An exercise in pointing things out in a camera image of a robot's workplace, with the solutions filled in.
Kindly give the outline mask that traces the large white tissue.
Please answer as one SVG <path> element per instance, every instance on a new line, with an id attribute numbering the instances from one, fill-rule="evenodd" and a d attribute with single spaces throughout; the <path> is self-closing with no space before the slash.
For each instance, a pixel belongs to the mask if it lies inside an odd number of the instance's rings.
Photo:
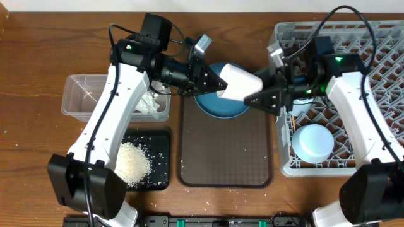
<path id="1" fill-rule="evenodd" d="M 160 105 L 155 101 L 153 92 L 147 91 L 138 102 L 135 110 L 143 114 L 153 114 L 157 113 Z"/>

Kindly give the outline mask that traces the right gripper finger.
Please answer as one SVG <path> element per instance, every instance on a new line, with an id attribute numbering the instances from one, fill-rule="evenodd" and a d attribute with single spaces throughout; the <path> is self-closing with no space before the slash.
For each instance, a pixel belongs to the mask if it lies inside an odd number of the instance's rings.
<path id="1" fill-rule="evenodd" d="M 281 98 L 282 88 L 280 86 L 272 86 L 245 97 L 244 104 L 278 116 L 282 104 Z"/>
<path id="2" fill-rule="evenodd" d="M 269 67 L 262 68 L 253 74 L 262 80 L 263 88 L 269 88 L 277 84 L 276 76 L 271 73 Z"/>

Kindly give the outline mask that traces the dark blue plate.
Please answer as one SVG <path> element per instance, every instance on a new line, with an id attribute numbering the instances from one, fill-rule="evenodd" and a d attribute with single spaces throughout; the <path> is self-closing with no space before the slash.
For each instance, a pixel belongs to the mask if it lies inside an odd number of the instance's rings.
<path id="1" fill-rule="evenodd" d="M 249 109 L 241 101 L 219 98 L 216 93 L 198 95 L 194 99 L 202 111 L 219 119 L 231 119 L 242 115 Z"/>

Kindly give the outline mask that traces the white bowl blue rim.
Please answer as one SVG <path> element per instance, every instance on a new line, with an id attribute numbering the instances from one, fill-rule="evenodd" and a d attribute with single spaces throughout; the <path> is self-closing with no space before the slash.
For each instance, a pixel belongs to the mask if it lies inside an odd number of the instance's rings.
<path id="1" fill-rule="evenodd" d="M 334 138 L 325 126 L 309 124 L 294 132 L 291 144 L 302 161 L 316 164 L 328 159 L 334 148 Z"/>

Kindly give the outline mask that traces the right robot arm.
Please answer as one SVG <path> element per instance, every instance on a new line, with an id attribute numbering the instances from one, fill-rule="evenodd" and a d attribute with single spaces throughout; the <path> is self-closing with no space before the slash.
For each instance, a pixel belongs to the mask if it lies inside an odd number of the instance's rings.
<path id="1" fill-rule="evenodd" d="M 335 106 L 354 151 L 356 172 L 337 201 L 315 209 L 313 226 L 360 226 L 403 217 L 403 147 L 392 135 L 374 98 L 368 69 L 356 53 L 337 54 L 329 37 L 303 48 L 307 71 L 293 72 L 293 55 L 278 43 L 268 46 L 275 75 L 247 96 L 250 107 L 279 115 L 293 101 L 326 96 Z"/>

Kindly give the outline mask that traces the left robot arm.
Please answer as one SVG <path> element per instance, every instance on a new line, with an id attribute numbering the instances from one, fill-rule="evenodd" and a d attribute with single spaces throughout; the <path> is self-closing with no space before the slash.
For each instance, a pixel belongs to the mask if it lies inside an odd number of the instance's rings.
<path id="1" fill-rule="evenodd" d="M 181 96 L 224 90 L 226 82 L 205 62 L 210 37 L 183 38 L 186 62 L 167 55 L 174 24 L 145 15 L 139 32 L 111 42 L 107 81 L 79 138 L 64 156 L 53 154 L 47 172 L 60 205 L 86 212 L 88 225 L 134 226 L 138 211 L 126 200 L 126 183 L 115 173 L 119 146 L 132 114 L 152 81 L 176 88 Z"/>

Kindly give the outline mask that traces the pink cup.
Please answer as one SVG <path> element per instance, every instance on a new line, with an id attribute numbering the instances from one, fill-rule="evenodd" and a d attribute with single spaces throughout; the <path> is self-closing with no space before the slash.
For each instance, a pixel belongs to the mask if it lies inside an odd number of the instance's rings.
<path id="1" fill-rule="evenodd" d="M 217 97 L 243 102 L 244 99 L 263 89 L 262 80 L 232 64 L 226 64 L 219 77 L 227 83 L 224 90 L 217 91 Z"/>

